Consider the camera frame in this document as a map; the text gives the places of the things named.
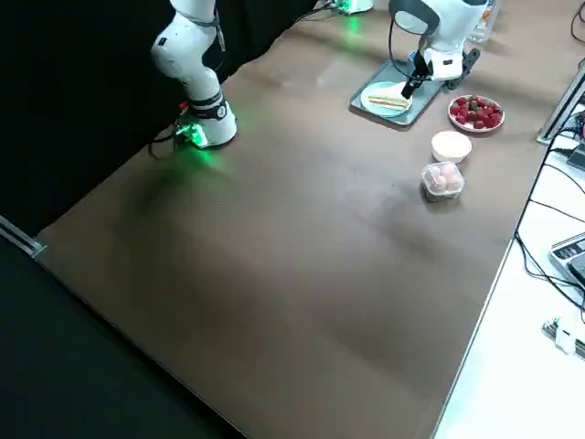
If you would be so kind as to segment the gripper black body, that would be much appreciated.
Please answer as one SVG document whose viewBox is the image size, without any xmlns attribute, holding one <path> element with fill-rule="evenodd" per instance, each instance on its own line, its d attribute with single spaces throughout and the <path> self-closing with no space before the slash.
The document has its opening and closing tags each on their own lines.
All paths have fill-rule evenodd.
<svg viewBox="0 0 585 439">
<path fill-rule="evenodd" d="M 420 43 L 413 60 L 413 76 L 418 79 L 430 79 L 432 76 L 428 62 L 424 58 L 425 50 L 428 48 L 427 43 Z"/>
</svg>

